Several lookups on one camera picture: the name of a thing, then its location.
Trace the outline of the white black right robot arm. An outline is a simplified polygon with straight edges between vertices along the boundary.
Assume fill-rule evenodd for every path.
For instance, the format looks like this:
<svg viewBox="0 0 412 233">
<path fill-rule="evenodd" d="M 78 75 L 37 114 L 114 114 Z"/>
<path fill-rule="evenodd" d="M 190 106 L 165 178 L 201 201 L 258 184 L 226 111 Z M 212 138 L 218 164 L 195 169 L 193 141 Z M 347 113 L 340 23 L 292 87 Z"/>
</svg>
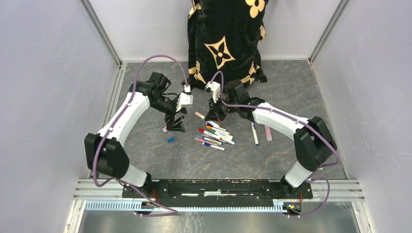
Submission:
<svg viewBox="0 0 412 233">
<path fill-rule="evenodd" d="M 309 119 L 279 110 L 261 98 L 249 96 L 238 80 L 228 82 L 224 88 L 217 82 L 208 82 L 205 90 L 212 94 L 206 120 L 223 121 L 227 114 L 235 113 L 252 123 L 268 126 L 294 142 L 297 161 L 281 178 L 283 196 L 295 197 L 300 186 L 325 167 L 332 155 L 337 163 L 340 161 L 336 143 L 322 118 Z"/>
</svg>

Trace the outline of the black floral plush blanket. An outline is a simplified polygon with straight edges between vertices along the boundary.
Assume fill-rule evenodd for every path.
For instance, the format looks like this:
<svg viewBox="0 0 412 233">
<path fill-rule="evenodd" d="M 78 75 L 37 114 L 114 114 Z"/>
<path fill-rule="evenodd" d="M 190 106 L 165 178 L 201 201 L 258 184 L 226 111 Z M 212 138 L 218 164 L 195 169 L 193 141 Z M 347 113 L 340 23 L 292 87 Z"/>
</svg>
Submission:
<svg viewBox="0 0 412 233">
<path fill-rule="evenodd" d="M 188 84 L 204 89 L 217 71 L 244 87 L 267 82 L 258 45 L 266 36 L 266 0 L 193 0 L 187 19 Z"/>
</svg>

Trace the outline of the blue long nib marker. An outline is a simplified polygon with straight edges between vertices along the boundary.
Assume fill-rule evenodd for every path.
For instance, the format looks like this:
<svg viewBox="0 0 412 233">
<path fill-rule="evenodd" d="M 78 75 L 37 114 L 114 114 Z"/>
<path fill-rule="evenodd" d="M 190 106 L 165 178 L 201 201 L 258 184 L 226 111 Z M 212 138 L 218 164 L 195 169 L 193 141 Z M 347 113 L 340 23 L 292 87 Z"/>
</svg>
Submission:
<svg viewBox="0 0 412 233">
<path fill-rule="evenodd" d="M 216 143 L 216 144 L 220 144 L 220 145 L 223 145 L 223 144 L 232 145 L 231 143 L 226 142 L 226 141 L 224 141 L 224 140 L 219 140 L 219 139 L 216 139 L 216 138 L 213 138 L 213 137 L 209 137 L 209 136 L 196 135 L 196 137 L 197 137 L 197 138 L 200 138 L 200 139 L 203 139 L 203 140 L 205 140 L 205 141 L 209 141 L 209 142 Z"/>
</svg>

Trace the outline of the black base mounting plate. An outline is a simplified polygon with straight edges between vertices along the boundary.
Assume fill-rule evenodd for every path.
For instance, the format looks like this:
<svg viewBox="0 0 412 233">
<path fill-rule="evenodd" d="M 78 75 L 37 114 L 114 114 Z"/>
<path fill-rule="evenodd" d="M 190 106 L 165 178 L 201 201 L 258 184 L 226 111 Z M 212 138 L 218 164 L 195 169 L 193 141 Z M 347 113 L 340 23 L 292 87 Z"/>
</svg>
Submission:
<svg viewBox="0 0 412 233">
<path fill-rule="evenodd" d="M 273 200 L 313 198 L 309 183 L 290 188 L 280 180 L 152 180 L 148 188 L 140 189 L 160 204 L 171 207 L 270 207 Z"/>
</svg>

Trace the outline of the aluminium frame rail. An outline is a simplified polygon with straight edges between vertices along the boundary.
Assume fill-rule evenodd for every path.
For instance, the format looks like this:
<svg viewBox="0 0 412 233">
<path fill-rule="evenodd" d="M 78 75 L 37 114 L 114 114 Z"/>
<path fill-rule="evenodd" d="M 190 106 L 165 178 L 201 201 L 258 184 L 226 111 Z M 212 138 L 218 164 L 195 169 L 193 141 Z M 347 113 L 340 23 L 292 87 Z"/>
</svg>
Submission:
<svg viewBox="0 0 412 233">
<path fill-rule="evenodd" d="M 142 197 L 117 181 L 96 187 L 92 180 L 80 180 L 74 199 L 87 210 L 122 210 L 157 214 L 178 212 L 286 212 L 305 202 L 363 202 L 356 180 L 318 180 L 305 183 L 290 194 L 278 180 L 175 180 L 153 181 L 153 189 Z"/>
</svg>

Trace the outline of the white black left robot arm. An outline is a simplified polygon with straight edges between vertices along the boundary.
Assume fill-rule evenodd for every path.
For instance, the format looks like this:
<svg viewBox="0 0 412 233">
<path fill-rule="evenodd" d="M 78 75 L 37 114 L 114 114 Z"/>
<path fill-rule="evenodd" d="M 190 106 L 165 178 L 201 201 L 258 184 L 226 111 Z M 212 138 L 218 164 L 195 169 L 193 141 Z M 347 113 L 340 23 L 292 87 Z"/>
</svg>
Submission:
<svg viewBox="0 0 412 233">
<path fill-rule="evenodd" d="M 133 185 L 135 193 L 141 198 L 151 195 L 151 175 L 133 166 L 123 147 L 134 125 L 149 108 L 164 113 L 168 131 L 186 131 L 184 116 L 175 116 L 178 113 L 187 114 L 185 106 L 193 103 L 191 88 L 185 86 L 180 94 L 170 99 L 166 93 L 170 85 L 171 81 L 158 72 L 153 72 L 147 81 L 135 81 L 110 121 L 97 133 L 87 134 L 84 139 L 86 163 L 94 180 L 97 174 L 106 175 Z"/>
</svg>

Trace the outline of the pink pen clear cap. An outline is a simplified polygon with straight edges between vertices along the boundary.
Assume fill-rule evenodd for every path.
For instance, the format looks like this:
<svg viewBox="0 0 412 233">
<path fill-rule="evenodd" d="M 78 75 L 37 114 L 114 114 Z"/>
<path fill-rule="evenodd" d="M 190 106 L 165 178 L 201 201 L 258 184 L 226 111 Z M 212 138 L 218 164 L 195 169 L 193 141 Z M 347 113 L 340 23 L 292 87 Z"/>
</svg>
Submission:
<svg viewBox="0 0 412 233">
<path fill-rule="evenodd" d="M 194 139 L 197 140 L 197 141 L 199 141 L 199 142 L 207 143 L 207 144 L 210 144 L 210 145 L 213 145 L 213 146 L 221 146 L 221 144 L 217 144 L 217 143 L 214 143 L 214 142 L 211 142 L 211 141 L 207 141 L 207 140 L 204 140 L 204 139 L 201 139 L 201 138 L 195 137 Z"/>
</svg>

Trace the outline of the orange cap marker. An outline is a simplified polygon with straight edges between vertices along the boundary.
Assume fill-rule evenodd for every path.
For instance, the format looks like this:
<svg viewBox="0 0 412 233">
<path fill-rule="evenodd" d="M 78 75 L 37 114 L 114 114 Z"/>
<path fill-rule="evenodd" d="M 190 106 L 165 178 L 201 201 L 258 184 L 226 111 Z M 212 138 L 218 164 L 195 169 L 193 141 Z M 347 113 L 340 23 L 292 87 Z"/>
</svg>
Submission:
<svg viewBox="0 0 412 233">
<path fill-rule="evenodd" d="M 220 130 L 220 129 L 218 129 L 218 128 L 212 127 L 212 126 L 206 125 L 206 127 L 207 127 L 208 129 L 214 130 L 214 131 L 219 132 L 219 133 L 222 133 L 222 134 L 231 135 L 231 133 L 229 133 L 229 132 L 227 132 L 227 131 L 223 131 L 223 130 Z"/>
</svg>

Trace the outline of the blue white cap marker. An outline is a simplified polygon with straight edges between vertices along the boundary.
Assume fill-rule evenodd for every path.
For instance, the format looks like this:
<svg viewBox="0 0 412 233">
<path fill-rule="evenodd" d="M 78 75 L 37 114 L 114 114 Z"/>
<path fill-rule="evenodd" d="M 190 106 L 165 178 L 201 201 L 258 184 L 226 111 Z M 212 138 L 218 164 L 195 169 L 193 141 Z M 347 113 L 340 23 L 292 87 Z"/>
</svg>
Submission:
<svg viewBox="0 0 412 233">
<path fill-rule="evenodd" d="M 217 129 L 219 129 L 219 130 L 221 130 L 221 131 L 226 131 L 226 129 L 220 127 L 217 123 L 215 123 L 215 122 L 213 122 L 213 121 L 207 121 L 206 124 L 207 124 L 208 126 L 217 128 Z"/>
</svg>

